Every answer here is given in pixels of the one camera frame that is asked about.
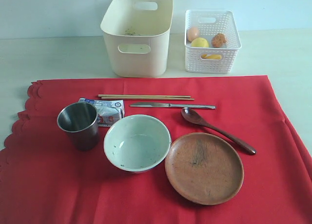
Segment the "brown egg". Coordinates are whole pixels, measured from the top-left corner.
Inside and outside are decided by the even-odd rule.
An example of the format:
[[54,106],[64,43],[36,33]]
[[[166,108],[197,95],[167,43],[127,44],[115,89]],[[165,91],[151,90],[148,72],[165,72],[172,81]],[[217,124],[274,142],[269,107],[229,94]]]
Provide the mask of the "brown egg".
[[196,38],[198,38],[200,35],[200,31],[197,27],[191,27],[187,30],[187,40],[189,42],[192,42]]

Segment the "yellow lemon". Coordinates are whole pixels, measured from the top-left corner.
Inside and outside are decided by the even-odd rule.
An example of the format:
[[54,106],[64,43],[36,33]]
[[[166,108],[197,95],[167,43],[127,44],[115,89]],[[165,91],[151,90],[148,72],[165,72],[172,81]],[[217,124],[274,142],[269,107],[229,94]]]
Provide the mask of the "yellow lemon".
[[209,42],[205,38],[197,37],[191,42],[191,47],[209,48]]

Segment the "white perforated plastic basket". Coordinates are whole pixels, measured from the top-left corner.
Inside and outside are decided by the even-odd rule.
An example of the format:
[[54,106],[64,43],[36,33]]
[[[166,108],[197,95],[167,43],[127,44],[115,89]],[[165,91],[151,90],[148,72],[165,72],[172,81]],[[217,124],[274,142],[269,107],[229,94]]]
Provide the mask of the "white perforated plastic basket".
[[[207,39],[209,48],[191,47],[191,42],[187,40],[187,30],[191,27],[199,29],[199,37]],[[218,33],[225,35],[226,43],[220,48],[214,48],[211,40]],[[186,71],[212,74],[228,73],[241,48],[233,13],[224,10],[187,10],[185,13],[184,45]],[[203,54],[221,55],[222,59],[202,59]]]

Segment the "brown wooden plate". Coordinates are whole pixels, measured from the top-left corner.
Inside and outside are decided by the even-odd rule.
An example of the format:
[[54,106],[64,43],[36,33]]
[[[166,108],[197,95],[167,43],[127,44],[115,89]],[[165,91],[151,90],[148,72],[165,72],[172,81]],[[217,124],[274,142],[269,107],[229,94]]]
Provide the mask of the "brown wooden plate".
[[176,139],[165,158],[172,187],[200,205],[218,205],[233,198],[244,181],[240,156],[225,140],[195,132]]

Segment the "blue white milk carton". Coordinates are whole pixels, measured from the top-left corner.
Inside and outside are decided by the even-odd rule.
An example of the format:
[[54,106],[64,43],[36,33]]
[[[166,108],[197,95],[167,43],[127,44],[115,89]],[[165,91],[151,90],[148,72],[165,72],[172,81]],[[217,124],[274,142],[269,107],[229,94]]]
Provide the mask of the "blue white milk carton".
[[80,98],[79,102],[89,103],[97,109],[97,123],[100,127],[111,127],[125,115],[123,100],[93,100]]

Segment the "cream plastic bin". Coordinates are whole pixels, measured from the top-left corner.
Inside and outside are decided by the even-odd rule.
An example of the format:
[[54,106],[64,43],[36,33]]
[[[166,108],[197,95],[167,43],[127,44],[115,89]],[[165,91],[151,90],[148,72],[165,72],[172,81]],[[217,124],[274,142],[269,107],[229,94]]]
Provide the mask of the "cream plastic bin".
[[173,0],[112,0],[100,27],[115,74],[165,73],[173,7]]

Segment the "metal table knife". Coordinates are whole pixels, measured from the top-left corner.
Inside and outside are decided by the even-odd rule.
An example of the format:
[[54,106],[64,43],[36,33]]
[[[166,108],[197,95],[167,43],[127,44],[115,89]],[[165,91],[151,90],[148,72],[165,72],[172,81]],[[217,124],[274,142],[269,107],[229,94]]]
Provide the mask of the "metal table knife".
[[215,110],[216,106],[213,105],[194,105],[194,104],[170,104],[159,102],[137,102],[129,105],[130,107],[141,108],[195,108],[195,109],[208,109]]

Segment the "dark wooden spoon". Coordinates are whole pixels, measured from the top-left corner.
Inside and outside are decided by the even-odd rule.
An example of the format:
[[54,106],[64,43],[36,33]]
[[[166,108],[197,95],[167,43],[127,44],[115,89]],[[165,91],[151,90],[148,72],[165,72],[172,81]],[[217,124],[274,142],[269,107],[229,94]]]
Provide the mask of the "dark wooden spoon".
[[243,140],[237,138],[236,136],[234,136],[234,135],[232,135],[232,134],[230,134],[224,130],[221,130],[221,129],[209,124],[196,111],[194,111],[190,108],[183,108],[181,110],[181,115],[186,121],[188,121],[190,123],[200,125],[203,127],[207,127],[209,129],[212,129],[212,130],[222,134],[223,136],[226,136],[227,138],[229,138],[230,140],[232,140],[233,142],[235,142],[236,144],[241,146],[248,154],[255,155],[257,153],[256,149],[254,147],[252,147],[251,145],[249,145],[248,143],[244,142]]

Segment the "red tablecloth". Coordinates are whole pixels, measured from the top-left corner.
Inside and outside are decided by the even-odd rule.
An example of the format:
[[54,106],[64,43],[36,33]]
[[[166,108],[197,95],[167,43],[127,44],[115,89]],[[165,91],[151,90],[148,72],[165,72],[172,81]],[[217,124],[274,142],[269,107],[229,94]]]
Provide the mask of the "red tablecloth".
[[[211,124],[256,150],[240,151],[239,193],[214,206],[194,204],[170,185],[163,164],[128,173],[106,158],[103,143],[75,149],[57,115],[98,94],[190,95]],[[3,224],[309,224],[312,159],[280,107],[267,76],[108,78],[34,81],[25,110],[0,153]]]

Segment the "lower wooden chopstick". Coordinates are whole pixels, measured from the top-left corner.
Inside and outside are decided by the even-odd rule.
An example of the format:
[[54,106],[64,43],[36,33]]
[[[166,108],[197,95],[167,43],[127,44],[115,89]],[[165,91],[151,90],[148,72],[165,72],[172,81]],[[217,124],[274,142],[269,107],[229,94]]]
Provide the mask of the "lower wooden chopstick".
[[103,100],[184,100],[184,101],[194,101],[194,98],[176,98],[176,97],[101,97]]

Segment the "yellow cheese wedge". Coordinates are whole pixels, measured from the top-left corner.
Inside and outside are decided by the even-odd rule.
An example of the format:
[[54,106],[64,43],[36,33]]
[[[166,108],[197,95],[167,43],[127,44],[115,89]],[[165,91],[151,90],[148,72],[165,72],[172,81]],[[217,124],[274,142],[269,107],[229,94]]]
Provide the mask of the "yellow cheese wedge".
[[222,59],[221,55],[207,55],[207,54],[203,54],[201,56],[202,59],[207,59],[207,60],[220,60]]

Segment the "stainless steel cup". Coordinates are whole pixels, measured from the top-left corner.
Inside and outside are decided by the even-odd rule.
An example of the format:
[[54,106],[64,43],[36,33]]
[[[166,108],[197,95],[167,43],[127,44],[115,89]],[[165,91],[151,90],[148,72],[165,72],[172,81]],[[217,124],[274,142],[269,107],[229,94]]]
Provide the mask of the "stainless steel cup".
[[97,110],[89,104],[76,102],[63,108],[57,116],[57,125],[80,151],[93,149],[99,142]]

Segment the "white ceramic bowl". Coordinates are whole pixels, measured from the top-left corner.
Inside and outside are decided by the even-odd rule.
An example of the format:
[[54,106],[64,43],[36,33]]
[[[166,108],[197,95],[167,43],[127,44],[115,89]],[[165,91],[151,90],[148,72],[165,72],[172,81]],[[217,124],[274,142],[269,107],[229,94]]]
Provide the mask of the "white ceramic bowl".
[[103,149],[115,167],[142,173],[164,160],[171,142],[169,130],[159,119],[135,114],[117,121],[108,129]]

